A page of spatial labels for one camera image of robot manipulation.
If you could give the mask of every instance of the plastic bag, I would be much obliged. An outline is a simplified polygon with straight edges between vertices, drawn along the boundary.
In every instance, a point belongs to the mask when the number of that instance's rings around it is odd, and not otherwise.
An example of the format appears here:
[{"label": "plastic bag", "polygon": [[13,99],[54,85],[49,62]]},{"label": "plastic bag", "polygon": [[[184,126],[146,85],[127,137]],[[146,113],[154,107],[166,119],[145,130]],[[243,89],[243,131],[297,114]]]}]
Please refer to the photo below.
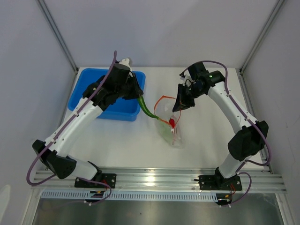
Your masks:
[{"label": "plastic bag", "polygon": [[156,121],[159,134],[172,147],[182,148],[183,139],[180,131],[179,120],[181,111],[172,112],[176,98],[162,96],[154,106],[154,114],[160,119]]}]

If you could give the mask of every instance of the black mounting bracket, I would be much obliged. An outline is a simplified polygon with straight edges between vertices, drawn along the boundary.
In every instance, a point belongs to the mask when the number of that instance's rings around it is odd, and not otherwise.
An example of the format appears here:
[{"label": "black mounting bracket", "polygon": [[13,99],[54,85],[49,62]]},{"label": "black mounting bracket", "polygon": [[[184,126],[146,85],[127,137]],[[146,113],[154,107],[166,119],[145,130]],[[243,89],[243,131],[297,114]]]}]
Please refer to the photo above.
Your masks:
[{"label": "black mounting bracket", "polygon": [[236,191],[241,191],[243,189],[240,177],[237,175],[229,179],[224,179],[221,185],[217,182],[215,175],[200,175],[198,177],[199,179],[196,181],[199,181],[200,190],[203,191],[231,191],[231,184]]},{"label": "black mounting bracket", "polygon": [[[115,188],[117,182],[117,175],[115,173],[101,173],[101,175],[96,174],[96,176],[98,182],[106,183],[112,189]],[[75,188],[106,188],[104,185],[86,182],[80,178],[76,178],[74,186]]]}]

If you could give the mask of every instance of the blue plastic bin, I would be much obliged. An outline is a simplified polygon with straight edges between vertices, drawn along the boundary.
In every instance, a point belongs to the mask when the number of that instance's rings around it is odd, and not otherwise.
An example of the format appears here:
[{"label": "blue plastic bin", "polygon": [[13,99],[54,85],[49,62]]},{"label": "blue plastic bin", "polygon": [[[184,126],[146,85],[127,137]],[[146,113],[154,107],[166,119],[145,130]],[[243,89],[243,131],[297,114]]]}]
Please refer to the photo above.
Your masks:
[{"label": "blue plastic bin", "polygon": [[[107,69],[84,69],[77,81],[77,84],[73,90],[71,98],[68,103],[69,110],[74,110],[83,96],[83,92],[87,87],[96,82],[101,76],[107,73]],[[146,75],[143,72],[135,71],[137,81],[140,88],[144,90]],[[110,120],[124,120],[135,121],[138,113],[140,112],[140,106],[136,99],[124,100],[119,98],[115,104],[110,105],[98,118],[110,119]]]}]

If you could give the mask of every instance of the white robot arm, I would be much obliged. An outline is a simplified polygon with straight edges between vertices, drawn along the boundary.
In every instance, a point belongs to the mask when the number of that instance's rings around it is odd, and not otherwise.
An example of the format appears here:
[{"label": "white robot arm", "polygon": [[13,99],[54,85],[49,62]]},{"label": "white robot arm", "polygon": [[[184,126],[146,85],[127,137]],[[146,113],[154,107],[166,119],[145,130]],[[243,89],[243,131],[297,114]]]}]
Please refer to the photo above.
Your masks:
[{"label": "white robot arm", "polygon": [[129,58],[114,64],[103,86],[88,101],[103,78],[101,77],[97,82],[88,86],[77,107],[52,135],[45,141],[36,140],[32,145],[36,154],[45,150],[40,160],[60,179],[68,176],[87,180],[94,179],[99,172],[98,167],[91,162],[84,162],[69,155],[75,140],[95,118],[109,105],[114,104],[118,98],[130,100],[143,94],[136,76],[131,70]]},{"label": "white robot arm", "polygon": [[229,185],[237,177],[237,171],[244,165],[245,160],[249,160],[257,154],[263,147],[264,141],[256,129],[249,121],[256,123],[263,135],[266,137],[268,125],[265,121],[258,122],[225,88],[225,78],[219,71],[209,73],[202,62],[195,63],[188,68],[189,75],[180,74],[184,78],[183,84],[178,85],[178,94],[173,112],[185,110],[195,106],[195,98],[206,94],[222,110],[229,120],[235,136],[228,143],[229,154],[223,164],[215,171],[215,175],[210,177],[209,187],[202,185],[202,190],[230,190]]}]

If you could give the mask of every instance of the floor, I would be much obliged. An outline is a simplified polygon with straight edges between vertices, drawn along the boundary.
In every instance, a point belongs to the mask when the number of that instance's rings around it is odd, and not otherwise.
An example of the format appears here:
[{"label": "floor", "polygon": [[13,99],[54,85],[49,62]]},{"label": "floor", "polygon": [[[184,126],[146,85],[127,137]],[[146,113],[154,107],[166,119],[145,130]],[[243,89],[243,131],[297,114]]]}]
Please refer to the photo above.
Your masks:
[{"label": "floor", "polygon": [[80,202],[61,206],[69,201],[41,199],[33,224],[283,225],[274,194],[250,194],[231,208],[219,208],[214,202],[113,200],[94,206]]}]

